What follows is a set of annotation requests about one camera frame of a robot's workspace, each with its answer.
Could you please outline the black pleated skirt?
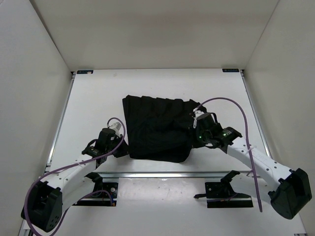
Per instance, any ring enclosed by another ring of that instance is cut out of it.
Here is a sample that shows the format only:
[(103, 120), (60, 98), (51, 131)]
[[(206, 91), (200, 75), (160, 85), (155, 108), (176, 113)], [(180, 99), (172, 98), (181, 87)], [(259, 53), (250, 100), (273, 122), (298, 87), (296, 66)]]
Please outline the black pleated skirt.
[(201, 148), (193, 125), (193, 100), (128, 95), (122, 99), (130, 158), (181, 163)]

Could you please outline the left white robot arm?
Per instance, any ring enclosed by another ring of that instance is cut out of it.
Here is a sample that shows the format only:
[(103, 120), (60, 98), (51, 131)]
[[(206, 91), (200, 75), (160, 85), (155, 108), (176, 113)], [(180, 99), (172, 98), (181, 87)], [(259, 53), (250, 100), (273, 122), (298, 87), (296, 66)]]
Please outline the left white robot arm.
[(46, 173), (27, 192), (21, 217), (31, 227), (44, 232), (57, 228), (62, 216), (86, 195), (103, 190), (101, 176), (95, 171), (110, 155), (124, 154), (124, 125), (116, 122), (103, 128), (73, 164)]

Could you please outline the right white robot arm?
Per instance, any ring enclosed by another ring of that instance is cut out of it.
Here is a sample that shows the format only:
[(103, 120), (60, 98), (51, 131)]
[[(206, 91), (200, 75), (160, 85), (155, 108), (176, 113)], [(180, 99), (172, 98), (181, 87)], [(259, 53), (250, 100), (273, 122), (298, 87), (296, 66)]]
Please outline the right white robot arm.
[(195, 109), (193, 130), (199, 143), (209, 149), (220, 149), (252, 169), (253, 176), (230, 171), (220, 181), (221, 193), (232, 197), (244, 193), (269, 203), (280, 216), (293, 219), (312, 199), (308, 174), (278, 163), (256, 147), (248, 145), (241, 133), (232, 127), (222, 128), (216, 114)]

